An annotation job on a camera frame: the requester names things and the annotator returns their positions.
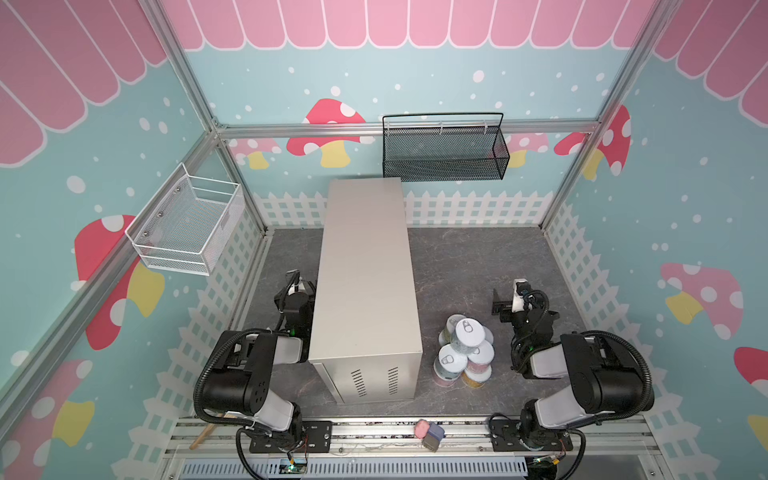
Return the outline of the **teal label can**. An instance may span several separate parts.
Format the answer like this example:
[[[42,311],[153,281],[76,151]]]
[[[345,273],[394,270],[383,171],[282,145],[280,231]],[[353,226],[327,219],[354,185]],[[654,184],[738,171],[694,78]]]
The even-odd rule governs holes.
[[[462,318],[451,334],[451,346],[464,355],[472,354],[486,340],[485,327],[473,318]]]

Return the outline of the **pink label can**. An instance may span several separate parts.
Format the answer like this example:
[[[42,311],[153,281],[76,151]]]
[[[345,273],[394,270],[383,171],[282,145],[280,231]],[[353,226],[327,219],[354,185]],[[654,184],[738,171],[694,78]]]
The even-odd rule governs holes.
[[[484,340],[472,352],[467,354],[467,370],[476,374],[481,374],[490,368],[495,357],[493,345]]]
[[[467,368],[468,358],[452,345],[442,346],[433,362],[433,380],[441,387],[452,386]]]

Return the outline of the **green label can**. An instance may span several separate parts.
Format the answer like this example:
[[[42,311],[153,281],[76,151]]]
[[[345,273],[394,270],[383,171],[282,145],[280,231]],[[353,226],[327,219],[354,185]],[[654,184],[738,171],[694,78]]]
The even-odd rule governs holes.
[[[444,346],[447,344],[450,344],[453,339],[453,334],[455,332],[456,324],[460,321],[465,319],[466,316],[464,314],[453,314],[448,317],[446,320],[444,328],[441,330],[438,341],[440,346]]]

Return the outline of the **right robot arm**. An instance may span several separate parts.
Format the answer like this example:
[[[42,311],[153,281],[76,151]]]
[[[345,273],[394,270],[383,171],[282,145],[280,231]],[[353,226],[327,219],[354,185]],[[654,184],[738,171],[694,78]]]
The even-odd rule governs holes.
[[[568,450],[572,431],[654,406],[651,369],[635,346],[603,330],[565,333],[555,340],[560,314],[550,308],[546,293],[527,281],[516,284],[510,300],[494,292],[491,314],[513,328],[512,371],[528,380],[569,382],[552,395],[527,401],[516,419],[491,415],[494,450]]]

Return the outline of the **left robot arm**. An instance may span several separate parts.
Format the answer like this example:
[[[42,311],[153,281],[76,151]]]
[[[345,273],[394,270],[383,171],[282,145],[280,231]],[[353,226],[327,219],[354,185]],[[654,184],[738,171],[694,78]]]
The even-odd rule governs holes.
[[[304,442],[300,407],[273,392],[270,382],[276,365],[308,360],[315,297],[315,285],[292,270],[274,296],[276,327],[220,335],[195,383],[198,418],[211,425],[236,425],[241,434],[264,438],[286,453]]]

